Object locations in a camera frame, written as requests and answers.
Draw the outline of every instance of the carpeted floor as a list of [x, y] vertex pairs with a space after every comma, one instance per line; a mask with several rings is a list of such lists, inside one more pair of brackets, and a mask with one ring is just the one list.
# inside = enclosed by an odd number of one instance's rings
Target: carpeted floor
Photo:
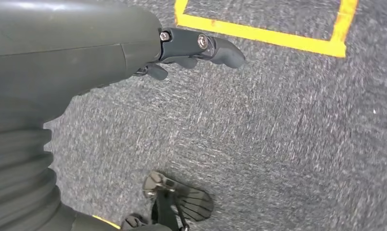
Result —
[[[164, 26], [172, 0], [135, 0]], [[339, 0], [190, 0], [187, 13], [328, 39]], [[239, 70], [200, 62], [73, 99], [46, 127], [63, 201], [119, 223], [149, 213], [152, 169], [208, 190], [193, 231], [387, 230], [387, 0], [361, 0], [345, 59], [229, 38]]]

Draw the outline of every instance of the yellow tape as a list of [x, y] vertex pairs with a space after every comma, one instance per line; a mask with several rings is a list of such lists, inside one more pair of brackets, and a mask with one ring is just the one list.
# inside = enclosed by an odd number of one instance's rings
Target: yellow tape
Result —
[[94, 217], [94, 218], [97, 218], [97, 219], [99, 219], [99, 220], [101, 220], [101, 221], [104, 221], [105, 223], [107, 223], [107, 224], [113, 226], [114, 228], [116, 228], [116, 229], [118, 229], [118, 230], [121, 229], [120, 226], [118, 226], [118, 225], [116, 225], [116, 224], [114, 224], [114, 223], [112, 223], [112, 222], [110, 222], [110, 221], [107, 221], [107, 220], [105, 220], [105, 219], [103, 219], [103, 218], [101, 218], [101, 217], [98, 217], [98, 216], [95, 216], [95, 215], [93, 215], [93, 217]]
[[344, 41], [358, 0], [341, 0], [340, 11], [330, 41], [187, 15], [184, 14], [187, 4], [188, 0], [176, 0], [175, 2], [175, 22], [179, 26], [212, 31], [335, 57], [345, 57], [346, 46]]

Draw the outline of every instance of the prosthetic hand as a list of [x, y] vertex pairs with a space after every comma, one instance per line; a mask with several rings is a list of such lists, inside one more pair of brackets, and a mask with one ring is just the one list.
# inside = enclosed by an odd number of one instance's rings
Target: prosthetic hand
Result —
[[197, 60], [238, 68], [245, 57], [226, 40], [162, 28], [152, 13], [123, 4], [0, 0], [0, 230], [116, 230], [61, 203], [43, 124], [90, 89], [131, 76], [165, 79], [158, 64], [193, 68]]

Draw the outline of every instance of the metal screw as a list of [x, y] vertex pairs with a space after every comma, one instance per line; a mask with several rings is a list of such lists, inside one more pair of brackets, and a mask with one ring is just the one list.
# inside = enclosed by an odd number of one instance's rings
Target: metal screw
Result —
[[159, 35], [159, 38], [161, 39], [161, 41], [166, 42], [166, 41], [169, 41], [171, 36], [169, 35], [168, 32], [164, 31], [164, 32], [161, 32], [161, 34]]
[[206, 35], [203, 35], [203, 34], [199, 35], [199, 37], [198, 37], [198, 45], [202, 49], [206, 49], [207, 48], [207, 37], [206, 37]]

